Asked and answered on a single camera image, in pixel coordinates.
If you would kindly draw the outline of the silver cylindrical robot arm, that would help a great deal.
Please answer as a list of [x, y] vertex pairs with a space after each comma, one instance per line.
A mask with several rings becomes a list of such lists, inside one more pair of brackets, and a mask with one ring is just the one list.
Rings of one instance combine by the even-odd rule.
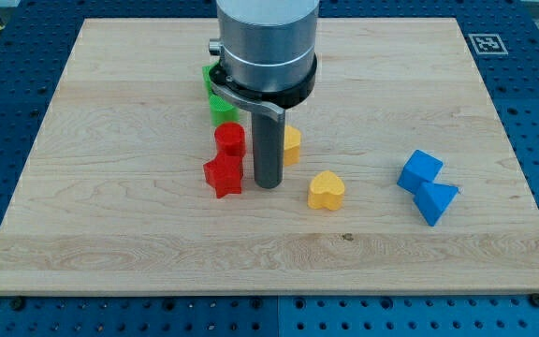
[[318, 0], [217, 0], [211, 88], [253, 114], [284, 120], [313, 90]]

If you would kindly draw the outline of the green block behind arm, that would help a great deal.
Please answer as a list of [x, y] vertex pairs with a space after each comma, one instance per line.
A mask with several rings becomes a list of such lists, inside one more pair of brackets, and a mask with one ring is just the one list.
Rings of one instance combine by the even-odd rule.
[[208, 96], [213, 95], [213, 90], [211, 88], [210, 72], [217, 65], [218, 65], [218, 61], [216, 61], [216, 62], [214, 62], [214, 63], [212, 63], [210, 65], [206, 65], [206, 66], [202, 67], [202, 75], [203, 75], [204, 85], [205, 85], [205, 89], [207, 91]]

